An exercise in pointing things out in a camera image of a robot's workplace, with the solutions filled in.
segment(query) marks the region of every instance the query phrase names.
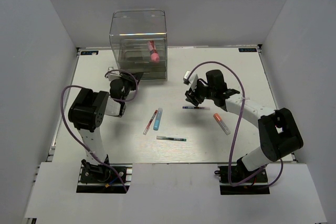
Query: white tabletop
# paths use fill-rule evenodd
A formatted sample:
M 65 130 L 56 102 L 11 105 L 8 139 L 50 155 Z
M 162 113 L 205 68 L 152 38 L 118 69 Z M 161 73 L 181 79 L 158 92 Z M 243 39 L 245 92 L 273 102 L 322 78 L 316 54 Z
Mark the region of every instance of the white tabletop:
M 246 95 L 264 106 L 275 108 L 275 103 L 256 52 L 239 52 L 237 48 L 169 48 L 168 81 L 141 81 L 136 99 L 127 104 L 122 118 L 105 116 L 100 126 L 101 136 L 111 163 L 207 163 L 228 162 L 233 132 L 238 116 L 216 107 L 212 101 L 201 106 L 211 110 L 184 110 L 191 105 L 185 101 L 188 86 L 183 84 L 186 70 L 192 70 L 203 61 L 219 61 L 232 68 L 240 77 Z M 100 50 L 95 56 L 80 56 L 72 84 L 91 88 L 95 92 L 109 91 L 109 81 L 104 78 L 108 67 L 116 67 L 111 50 Z M 229 88 L 240 91 L 234 76 L 221 66 L 209 64 L 198 68 L 199 78 L 206 79 L 205 73 L 220 69 Z M 66 107 L 68 109 L 79 89 L 72 89 Z M 153 112 L 163 108 L 160 128 L 147 135 L 143 131 Z M 231 130 L 226 135 L 213 118 L 219 113 Z M 186 142 L 156 140 L 157 135 L 186 138 Z M 237 160 L 259 146 L 258 130 L 242 121 L 236 142 L 233 160 Z M 56 138 L 53 162 L 65 160 L 74 162 L 85 158 L 83 148 L 69 135 L 61 124 Z M 291 161 L 291 156 L 284 158 Z

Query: label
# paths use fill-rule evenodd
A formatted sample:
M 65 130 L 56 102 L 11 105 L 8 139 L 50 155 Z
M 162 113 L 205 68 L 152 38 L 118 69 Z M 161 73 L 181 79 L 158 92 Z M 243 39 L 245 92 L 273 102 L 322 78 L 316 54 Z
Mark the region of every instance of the label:
M 97 55 L 98 51 L 82 51 L 80 55 Z
M 256 48 L 238 48 L 239 52 L 256 52 Z

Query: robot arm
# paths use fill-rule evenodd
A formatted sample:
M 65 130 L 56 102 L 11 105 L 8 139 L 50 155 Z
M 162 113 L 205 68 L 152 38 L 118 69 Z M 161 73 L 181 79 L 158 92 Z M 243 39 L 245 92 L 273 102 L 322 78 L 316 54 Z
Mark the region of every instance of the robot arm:
M 143 73 L 133 74 L 138 83 L 142 75 Z M 94 152 L 99 160 L 108 165 L 110 164 L 109 157 L 102 144 L 100 125 L 105 114 L 123 116 L 126 109 L 123 101 L 135 88 L 134 79 L 127 74 L 120 73 L 120 75 L 114 75 L 110 82 L 110 93 L 93 92 L 91 89 L 83 88 L 69 109 L 69 121 L 78 130 L 84 144 Z M 87 151 L 86 156 L 87 159 L 83 159 L 82 164 L 87 171 L 94 173 L 98 181 L 105 180 L 109 176 L 109 169 L 99 164 Z
M 239 91 L 228 89 L 220 70 L 206 73 L 207 82 L 197 74 L 184 76 L 184 83 L 191 85 L 185 92 L 186 101 L 198 106 L 205 99 L 213 100 L 221 109 L 239 115 L 243 98 Z M 243 118 L 259 129 L 260 147 L 237 161 L 243 172 L 250 173 L 303 147 L 295 120 L 288 109 L 274 110 L 251 100 L 245 100 Z

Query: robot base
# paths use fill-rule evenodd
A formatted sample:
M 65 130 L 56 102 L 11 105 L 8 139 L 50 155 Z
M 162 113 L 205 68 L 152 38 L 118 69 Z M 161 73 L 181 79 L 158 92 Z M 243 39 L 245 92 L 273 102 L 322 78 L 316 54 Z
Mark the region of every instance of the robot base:
M 131 185 L 132 165 L 113 165 L 113 168 L 117 170 L 128 190 Z M 94 194 L 125 194 L 125 190 L 118 179 L 111 186 L 106 187 L 106 184 L 113 181 L 115 178 L 117 178 L 116 174 L 111 171 L 110 176 L 105 181 L 97 180 L 94 174 L 82 165 L 76 192 Z
M 220 195 L 253 195 L 253 194 L 269 194 L 268 187 L 265 186 L 268 183 L 266 171 L 263 171 L 256 175 L 254 178 L 246 181 L 245 183 L 233 187 L 228 181 L 228 166 L 219 166 L 219 170 L 215 171 L 215 175 L 220 177 L 219 188 Z M 232 166 L 232 182 L 237 183 L 243 180 L 245 177 L 241 177 L 235 173 L 235 167 Z

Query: red marker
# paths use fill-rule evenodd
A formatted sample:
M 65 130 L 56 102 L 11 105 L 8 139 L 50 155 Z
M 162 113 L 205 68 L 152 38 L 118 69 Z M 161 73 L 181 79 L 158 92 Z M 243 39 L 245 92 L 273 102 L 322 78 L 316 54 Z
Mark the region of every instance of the red marker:
M 220 127 L 222 128 L 222 130 L 225 132 L 226 135 L 231 133 L 229 128 L 226 126 L 226 124 L 223 122 L 222 118 L 217 113 L 214 114 L 214 119 L 217 121 L 217 123 L 220 125 Z
M 148 42 L 147 42 L 147 45 L 148 45 L 149 53 L 151 54 L 151 59 L 152 59 L 152 61 L 154 61 L 154 62 L 159 62 L 159 61 L 160 61 L 160 56 L 159 56 L 159 54 L 157 53 L 157 50 L 156 50 L 156 47 L 155 47 L 154 40 L 150 40 L 150 41 L 148 41 Z
M 155 112 L 154 112 L 152 118 L 149 120 L 149 123 L 147 124 L 147 127 L 145 128 L 145 131 L 143 132 L 144 135 L 147 134 L 147 132 L 148 132 L 148 130 L 149 130 L 149 127 L 151 126 L 151 123 L 153 122 L 154 117 L 155 117 L 156 114 L 157 114 L 157 110 L 155 110 Z

